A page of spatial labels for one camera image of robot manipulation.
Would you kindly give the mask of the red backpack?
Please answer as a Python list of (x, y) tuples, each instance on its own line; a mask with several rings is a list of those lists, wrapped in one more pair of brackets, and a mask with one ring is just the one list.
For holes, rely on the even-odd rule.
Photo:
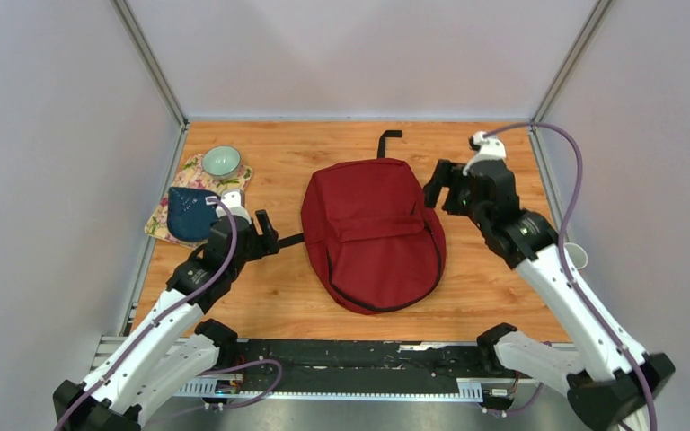
[(411, 166), (386, 154), (386, 130), (376, 157), (316, 171), (300, 209), (301, 233), (282, 248), (304, 244), (310, 266), (332, 300), (360, 314), (396, 312), (439, 286), (447, 243), (436, 211)]

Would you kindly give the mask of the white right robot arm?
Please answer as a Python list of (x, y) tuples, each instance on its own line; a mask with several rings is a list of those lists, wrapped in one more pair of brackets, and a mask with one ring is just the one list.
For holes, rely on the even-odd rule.
[(464, 165), (438, 160), (424, 186), (434, 207), (447, 189), (443, 211), (467, 216), (486, 246), (543, 299), (573, 343), (559, 350), (501, 323), (481, 334), (476, 363), (497, 376), (518, 371), (563, 395), (592, 430), (610, 430), (646, 407), (676, 368), (664, 353), (650, 353), (613, 318), (558, 245), (541, 214), (519, 204), (515, 176), (503, 161)]

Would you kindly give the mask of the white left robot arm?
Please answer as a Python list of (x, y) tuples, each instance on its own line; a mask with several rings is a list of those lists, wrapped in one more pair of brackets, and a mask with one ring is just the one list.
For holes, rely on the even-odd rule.
[(57, 387), (56, 428), (140, 430), (193, 379), (242, 372), (236, 333), (204, 317), (247, 262), (278, 252), (266, 211), (222, 208), (208, 241), (174, 270), (139, 326), (80, 383)]

